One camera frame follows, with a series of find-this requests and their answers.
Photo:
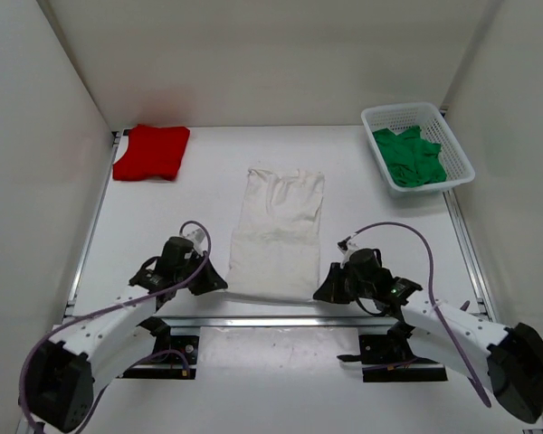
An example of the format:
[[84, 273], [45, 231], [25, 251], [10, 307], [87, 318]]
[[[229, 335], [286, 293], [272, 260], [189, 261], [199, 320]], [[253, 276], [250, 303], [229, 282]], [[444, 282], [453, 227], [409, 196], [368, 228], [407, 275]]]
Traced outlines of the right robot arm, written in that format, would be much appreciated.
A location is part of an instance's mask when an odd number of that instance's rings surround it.
[[484, 320], [429, 297], [418, 283], [395, 277], [379, 250], [349, 253], [333, 262], [314, 300], [350, 304], [374, 302], [395, 319], [388, 350], [398, 361], [414, 357], [440, 363], [478, 379], [509, 414], [535, 423], [543, 414], [543, 339], [531, 326], [514, 327]]

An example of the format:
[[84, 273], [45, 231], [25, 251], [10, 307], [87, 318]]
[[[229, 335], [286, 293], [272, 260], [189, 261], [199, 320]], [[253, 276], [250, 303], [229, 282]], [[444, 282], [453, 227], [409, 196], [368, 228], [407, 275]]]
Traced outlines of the red t shirt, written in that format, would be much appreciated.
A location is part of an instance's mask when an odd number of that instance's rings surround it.
[[175, 181], [190, 135], [187, 127], [137, 125], [129, 131], [126, 152], [113, 165], [112, 179], [121, 182], [151, 178]]

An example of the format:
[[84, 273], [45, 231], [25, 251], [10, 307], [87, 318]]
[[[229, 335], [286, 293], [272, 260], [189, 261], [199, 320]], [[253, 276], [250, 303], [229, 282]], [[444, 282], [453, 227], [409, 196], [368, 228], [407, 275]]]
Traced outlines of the green t shirt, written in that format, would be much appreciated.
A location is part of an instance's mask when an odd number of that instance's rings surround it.
[[373, 137], [396, 185], [415, 188], [447, 180], [439, 158], [442, 146], [423, 139], [420, 127], [413, 126], [398, 134], [382, 128]]

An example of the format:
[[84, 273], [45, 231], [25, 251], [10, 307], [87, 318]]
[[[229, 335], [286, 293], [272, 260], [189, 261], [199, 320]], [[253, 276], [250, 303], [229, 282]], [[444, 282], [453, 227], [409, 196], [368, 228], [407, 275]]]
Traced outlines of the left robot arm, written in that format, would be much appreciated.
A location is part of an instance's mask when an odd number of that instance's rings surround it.
[[200, 296], [227, 287], [211, 264], [211, 247], [202, 225], [169, 238], [108, 307], [58, 326], [33, 347], [20, 374], [19, 404], [35, 432], [46, 425], [81, 432], [115, 378], [168, 358], [172, 341], [157, 311], [180, 289]]

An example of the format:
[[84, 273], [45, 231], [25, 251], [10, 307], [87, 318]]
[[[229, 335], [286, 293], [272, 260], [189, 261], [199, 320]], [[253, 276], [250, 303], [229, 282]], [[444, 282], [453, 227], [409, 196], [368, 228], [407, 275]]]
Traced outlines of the white t shirt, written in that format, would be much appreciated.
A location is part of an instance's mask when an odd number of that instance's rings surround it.
[[325, 176], [248, 170], [230, 246], [227, 292], [250, 302], [307, 304], [319, 286]]

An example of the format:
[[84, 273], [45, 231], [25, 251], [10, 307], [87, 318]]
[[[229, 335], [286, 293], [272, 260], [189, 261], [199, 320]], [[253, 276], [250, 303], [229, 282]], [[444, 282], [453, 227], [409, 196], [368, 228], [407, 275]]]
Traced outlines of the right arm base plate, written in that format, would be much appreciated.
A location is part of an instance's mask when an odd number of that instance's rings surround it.
[[408, 345], [413, 328], [394, 324], [385, 334], [359, 334], [359, 353], [341, 354], [341, 363], [359, 363], [364, 383], [447, 382], [443, 365], [417, 357]]

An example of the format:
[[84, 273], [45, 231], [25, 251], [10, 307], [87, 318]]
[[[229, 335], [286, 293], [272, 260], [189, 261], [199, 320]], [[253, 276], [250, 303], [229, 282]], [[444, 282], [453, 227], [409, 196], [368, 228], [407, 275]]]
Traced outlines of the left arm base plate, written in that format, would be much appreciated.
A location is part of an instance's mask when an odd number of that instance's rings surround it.
[[151, 317], [141, 323], [154, 338], [148, 358], [127, 369], [125, 379], [194, 380], [199, 355], [198, 330], [181, 331], [163, 319]]

